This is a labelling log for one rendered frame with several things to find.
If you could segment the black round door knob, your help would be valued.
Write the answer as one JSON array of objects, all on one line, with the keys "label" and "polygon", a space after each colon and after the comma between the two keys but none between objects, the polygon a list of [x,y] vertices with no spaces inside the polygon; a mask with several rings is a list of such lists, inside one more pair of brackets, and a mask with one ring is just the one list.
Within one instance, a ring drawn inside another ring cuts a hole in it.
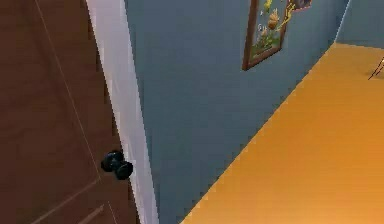
[{"label": "black round door knob", "polygon": [[133,164],[126,161],[122,151],[113,150],[101,161],[105,172],[113,172],[118,180],[127,180],[133,173]]}]

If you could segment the brown framed flower picture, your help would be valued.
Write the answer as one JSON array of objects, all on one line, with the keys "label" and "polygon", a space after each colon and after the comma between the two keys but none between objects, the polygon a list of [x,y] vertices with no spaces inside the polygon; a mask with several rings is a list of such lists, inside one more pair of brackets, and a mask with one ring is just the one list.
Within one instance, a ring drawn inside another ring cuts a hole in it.
[{"label": "brown framed flower picture", "polygon": [[242,69],[247,71],[282,49],[289,0],[250,0]]}]

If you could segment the brown wooden room door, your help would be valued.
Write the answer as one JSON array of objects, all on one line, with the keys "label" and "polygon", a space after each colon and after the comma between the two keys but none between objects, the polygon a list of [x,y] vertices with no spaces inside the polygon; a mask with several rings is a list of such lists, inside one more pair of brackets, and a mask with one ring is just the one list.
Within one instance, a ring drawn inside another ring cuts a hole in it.
[{"label": "brown wooden room door", "polygon": [[0,224],[140,224],[89,0],[0,0]]}]

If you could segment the pink framed picture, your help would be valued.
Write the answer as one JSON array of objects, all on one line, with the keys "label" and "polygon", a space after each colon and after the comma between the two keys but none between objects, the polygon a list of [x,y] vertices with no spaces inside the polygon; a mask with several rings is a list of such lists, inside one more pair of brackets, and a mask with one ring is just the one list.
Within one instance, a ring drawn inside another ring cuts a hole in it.
[{"label": "pink framed picture", "polygon": [[312,0],[289,0],[293,4],[293,11],[302,11],[312,5]]}]

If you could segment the thin dark furniture leg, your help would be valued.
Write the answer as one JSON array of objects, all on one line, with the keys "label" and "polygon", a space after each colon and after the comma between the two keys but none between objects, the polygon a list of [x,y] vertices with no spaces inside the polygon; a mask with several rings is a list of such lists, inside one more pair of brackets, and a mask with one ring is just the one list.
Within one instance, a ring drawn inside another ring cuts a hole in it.
[{"label": "thin dark furniture leg", "polygon": [[368,80],[370,80],[374,76],[377,76],[382,71],[383,68],[384,68],[384,57],[380,60],[380,62],[378,63],[377,67],[372,72]]}]

